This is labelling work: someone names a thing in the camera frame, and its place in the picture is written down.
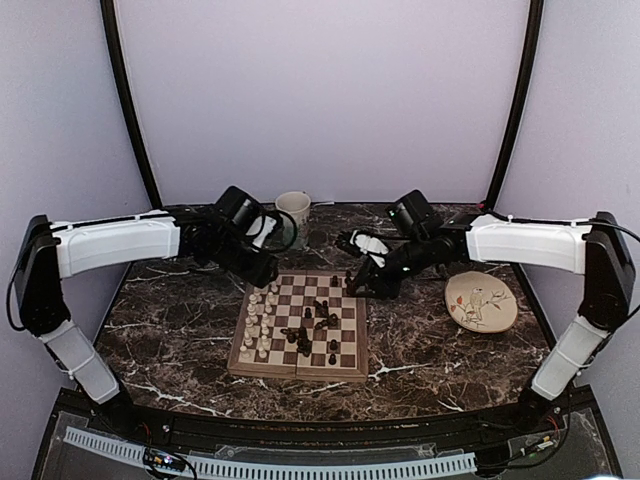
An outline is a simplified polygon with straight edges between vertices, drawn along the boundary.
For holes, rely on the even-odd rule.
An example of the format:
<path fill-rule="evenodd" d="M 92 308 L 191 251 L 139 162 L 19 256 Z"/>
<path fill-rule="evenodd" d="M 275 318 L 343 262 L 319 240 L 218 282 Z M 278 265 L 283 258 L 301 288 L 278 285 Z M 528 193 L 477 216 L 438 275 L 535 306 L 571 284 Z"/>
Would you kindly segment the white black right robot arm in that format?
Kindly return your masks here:
<path fill-rule="evenodd" d="M 608 212 L 572 221 L 487 212 L 448 221 L 426 217 L 412 226 L 406 225 L 404 214 L 391 217 L 401 232 L 394 249 L 388 247 L 388 237 L 366 230 L 338 235 L 339 249 L 365 259 L 348 283 L 350 295 L 394 299 L 404 279 L 451 262 L 527 264 L 583 276 L 584 296 L 575 318 L 530 380 L 534 395 L 511 410 L 510 424 L 521 434 L 534 432 L 547 420 L 546 400 L 557 398 L 639 311 L 631 305 L 636 269 L 625 243 L 631 233 Z"/>

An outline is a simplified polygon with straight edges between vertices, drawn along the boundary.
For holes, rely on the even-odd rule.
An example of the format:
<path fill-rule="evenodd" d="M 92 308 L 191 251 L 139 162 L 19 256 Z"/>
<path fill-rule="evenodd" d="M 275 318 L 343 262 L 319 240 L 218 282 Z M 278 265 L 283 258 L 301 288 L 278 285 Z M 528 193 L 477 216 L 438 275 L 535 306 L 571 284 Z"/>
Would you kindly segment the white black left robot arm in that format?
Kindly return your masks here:
<path fill-rule="evenodd" d="M 72 320 L 62 280 L 139 260 L 190 257 L 264 287 L 277 276 L 277 260 L 263 244 L 280 225 L 271 213 L 234 221 L 215 210 L 187 207 L 77 223 L 36 216 L 7 295 L 17 301 L 20 329 L 39 339 L 89 399 L 103 405 L 107 425 L 120 436 L 131 436 L 141 427 L 140 412 L 124 400 L 116 375 Z"/>

